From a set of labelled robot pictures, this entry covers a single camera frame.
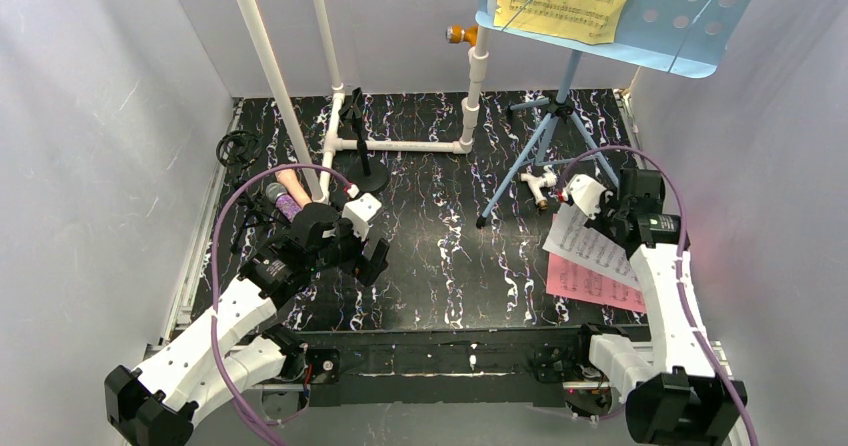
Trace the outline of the white sheet music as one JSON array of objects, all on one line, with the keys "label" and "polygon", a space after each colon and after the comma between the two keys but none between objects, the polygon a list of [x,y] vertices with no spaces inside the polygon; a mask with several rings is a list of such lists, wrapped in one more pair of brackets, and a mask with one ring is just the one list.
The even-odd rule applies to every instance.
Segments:
[{"label": "white sheet music", "polygon": [[624,249],[587,227],[587,220],[588,217],[576,206],[561,204],[553,217],[543,250],[625,286],[639,289]]}]

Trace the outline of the purple glitter microphone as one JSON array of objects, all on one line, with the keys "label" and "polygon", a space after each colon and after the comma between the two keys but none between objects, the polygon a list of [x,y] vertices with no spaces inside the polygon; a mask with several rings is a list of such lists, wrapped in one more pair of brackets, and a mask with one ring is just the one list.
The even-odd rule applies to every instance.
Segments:
[{"label": "purple glitter microphone", "polygon": [[289,222],[291,222],[294,217],[302,211],[301,206],[289,194],[285,186],[278,182],[269,183],[264,189],[264,194],[265,197]]}]

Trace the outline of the black round-base microphone stand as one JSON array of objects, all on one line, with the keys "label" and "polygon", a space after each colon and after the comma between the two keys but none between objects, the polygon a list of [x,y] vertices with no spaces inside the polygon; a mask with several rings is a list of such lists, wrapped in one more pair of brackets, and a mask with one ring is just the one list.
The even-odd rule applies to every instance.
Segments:
[{"label": "black round-base microphone stand", "polygon": [[356,135],[355,151],[357,161],[348,169],[347,179],[358,186],[362,193],[378,195],[389,184],[387,166],[378,158],[370,155],[364,128],[364,97],[360,87],[354,88],[340,109],[343,126],[350,127]]}]

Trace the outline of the pink sheet music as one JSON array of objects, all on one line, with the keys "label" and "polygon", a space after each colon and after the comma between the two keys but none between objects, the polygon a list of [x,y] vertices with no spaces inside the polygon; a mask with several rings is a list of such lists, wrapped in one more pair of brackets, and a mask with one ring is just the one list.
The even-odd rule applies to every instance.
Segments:
[{"label": "pink sheet music", "polygon": [[548,256],[547,294],[627,311],[646,313],[642,293],[553,253]]}]

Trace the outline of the blue music stand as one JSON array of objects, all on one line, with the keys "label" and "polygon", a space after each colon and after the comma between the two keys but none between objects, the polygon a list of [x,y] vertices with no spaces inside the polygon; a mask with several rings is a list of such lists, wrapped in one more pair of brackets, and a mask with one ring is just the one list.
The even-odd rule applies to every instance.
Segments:
[{"label": "blue music stand", "polygon": [[559,37],[493,25],[495,0],[478,0],[475,21],[488,33],[503,33],[562,50],[553,70],[563,74],[566,88],[612,88],[614,82],[589,72],[622,67],[661,71],[690,79],[716,72],[729,40],[751,0],[627,0],[615,40],[588,45]]}]

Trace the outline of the pink microphone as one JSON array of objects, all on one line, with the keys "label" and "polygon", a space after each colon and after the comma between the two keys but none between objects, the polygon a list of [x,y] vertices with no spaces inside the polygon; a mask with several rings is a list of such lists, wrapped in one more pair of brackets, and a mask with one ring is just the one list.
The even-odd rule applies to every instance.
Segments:
[{"label": "pink microphone", "polygon": [[294,169],[278,171],[275,177],[298,206],[304,207],[312,202],[310,194],[304,189]]}]

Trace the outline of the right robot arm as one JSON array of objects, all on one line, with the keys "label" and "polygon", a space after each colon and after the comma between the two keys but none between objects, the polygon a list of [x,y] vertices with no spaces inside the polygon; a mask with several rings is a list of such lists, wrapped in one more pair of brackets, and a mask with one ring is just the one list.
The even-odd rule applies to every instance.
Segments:
[{"label": "right robot arm", "polygon": [[608,189],[579,175],[566,188],[591,228],[623,248],[649,317],[650,350],[619,328],[584,326],[582,358],[623,404],[633,441],[650,445],[744,445],[747,391],[710,343],[691,281],[681,216],[663,210],[658,171],[624,169]]}]

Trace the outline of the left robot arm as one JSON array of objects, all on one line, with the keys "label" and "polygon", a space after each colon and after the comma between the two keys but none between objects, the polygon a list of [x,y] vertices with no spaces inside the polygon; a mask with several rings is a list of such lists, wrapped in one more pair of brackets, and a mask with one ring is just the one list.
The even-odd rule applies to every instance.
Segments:
[{"label": "left robot arm", "polygon": [[364,250],[381,203],[371,194],[342,210],[311,203],[252,254],[215,301],[175,340],[137,366],[117,366],[105,378],[109,424],[132,445],[184,445],[196,426],[235,392],[280,375],[304,354],[288,328],[267,328],[233,348],[315,275],[337,269],[364,286],[387,268],[389,244]]}]

